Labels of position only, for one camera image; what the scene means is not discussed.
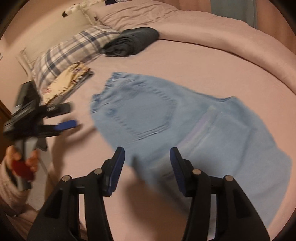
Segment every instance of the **pillow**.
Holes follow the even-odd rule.
[[[70,39],[73,35],[93,26],[90,19],[82,11],[75,12],[68,18],[62,18],[35,36],[21,51],[30,69],[36,59],[49,48]]]
[[[178,9],[162,2],[133,0],[101,7],[93,5],[85,11],[91,20],[98,19],[102,24],[122,32],[166,18]]]
[[[118,35],[108,26],[93,26],[47,50],[36,60],[32,70],[38,90],[47,88],[71,64],[88,63],[96,58],[99,50]]]

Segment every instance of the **red handle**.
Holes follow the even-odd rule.
[[[30,170],[30,167],[28,167],[24,161],[12,161],[12,169],[15,171],[15,173],[28,180],[28,181],[33,181],[35,179],[34,172]]]

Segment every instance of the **plaid pillow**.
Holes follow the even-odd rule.
[[[99,50],[118,35],[108,26],[93,26],[47,50],[36,60],[32,69],[38,90],[47,88],[71,64],[88,63],[96,58]]]

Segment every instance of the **screw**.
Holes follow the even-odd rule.
[[[67,182],[67,181],[69,181],[70,180],[70,176],[69,175],[66,175],[66,176],[63,176],[62,177],[62,180],[64,181],[64,182]]]
[[[199,169],[193,169],[193,170],[192,170],[192,173],[193,173],[194,175],[200,175],[200,174],[202,173],[202,171],[199,170]]]
[[[97,168],[97,169],[94,170],[94,173],[95,173],[96,175],[99,175],[99,174],[101,174],[102,172],[103,172],[103,170],[102,170],[101,168]]]
[[[227,181],[229,181],[229,182],[232,182],[232,181],[233,181],[233,177],[230,176],[230,175],[225,176],[225,179],[226,179]]]

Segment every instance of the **wall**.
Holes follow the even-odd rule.
[[[15,55],[38,32],[62,18],[62,12],[79,0],[30,0],[15,16],[0,40],[0,99],[11,111],[26,74]]]
[[[296,36],[289,24],[269,0],[256,0],[258,29],[279,40],[296,54]]]

